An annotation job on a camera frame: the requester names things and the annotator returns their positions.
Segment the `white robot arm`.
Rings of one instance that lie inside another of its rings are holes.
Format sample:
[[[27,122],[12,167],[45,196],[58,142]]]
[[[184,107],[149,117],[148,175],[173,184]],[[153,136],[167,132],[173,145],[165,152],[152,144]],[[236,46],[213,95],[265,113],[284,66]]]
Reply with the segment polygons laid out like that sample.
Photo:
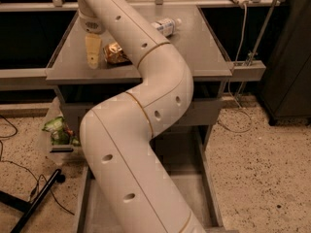
[[[205,233],[150,146],[190,106],[188,64],[125,0],[84,1],[142,77],[82,119],[87,164],[124,233]]]

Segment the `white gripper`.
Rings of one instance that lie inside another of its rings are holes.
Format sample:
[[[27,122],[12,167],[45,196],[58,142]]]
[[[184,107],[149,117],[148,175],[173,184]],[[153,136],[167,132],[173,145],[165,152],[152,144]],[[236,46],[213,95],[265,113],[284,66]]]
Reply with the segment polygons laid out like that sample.
[[[97,34],[104,33],[105,27],[85,0],[77,1],[80,24],[88,32],[85,37],[87,63],[91,69],[96,69],[100,62],[102,46],[102,40]]]

